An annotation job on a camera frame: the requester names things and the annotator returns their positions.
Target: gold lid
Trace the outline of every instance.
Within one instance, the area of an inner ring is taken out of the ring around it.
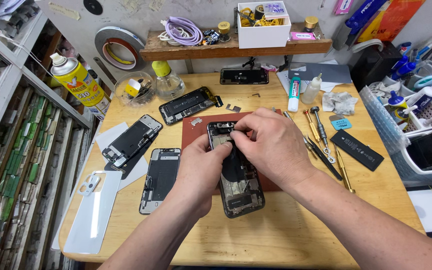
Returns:
[[[218,23],[217,28],[220,34],[228,34],[230,31],[230,23],[227,21],[222,21]]]
[[[307,28],[314,28],[318,23],[318,17],[308,16],[304,19],[304,26]]]

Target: white glue tube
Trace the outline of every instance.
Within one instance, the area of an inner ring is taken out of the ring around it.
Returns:
[[[291,79],[291,86],[289,88],[289,100],[287,102],[287,110],[290,112],[298,111],[298,103],[300,101],[300,84],[301,79],[299,77],[293,77]]]

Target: hand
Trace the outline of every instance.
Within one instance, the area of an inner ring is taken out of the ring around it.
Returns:
[[[211,209],[211,195],[216,188],[223,159],[231,153],[233,145],[230,142],[209,149],[208,134],[199,136],[189,144],[181,155],[177,179],[171,189],[171,196],[184,197],[199,217],[207,215]]]
[[[249,131],[251,138],[244,133]],[[249,162],[283,190],[318,171],[309,160],[299,128],[267,108],[244,116],[230,135]]]

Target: wooden shelf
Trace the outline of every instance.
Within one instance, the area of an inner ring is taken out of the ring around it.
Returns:
[[[293,23],[291,26],[291,32],[302,32],[303,29],[303,22]],[[319,25],[314,31],[316,35],[321,35],[319,40],[294,40],[288,41],[285,47],[246,49],[239,48],[238,34],[234,33],[234,28],[231,28],[231,40],[209,46],[172,46],[166,41],[159,40],[158,35],[162,32],[149,31],[146,46],[140,51],[145,61],[326,53],[333,42],[325,38]]]

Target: pink label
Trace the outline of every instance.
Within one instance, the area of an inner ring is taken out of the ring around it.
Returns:
[[[316,40],[312,33],[291,32],[292,40]]]

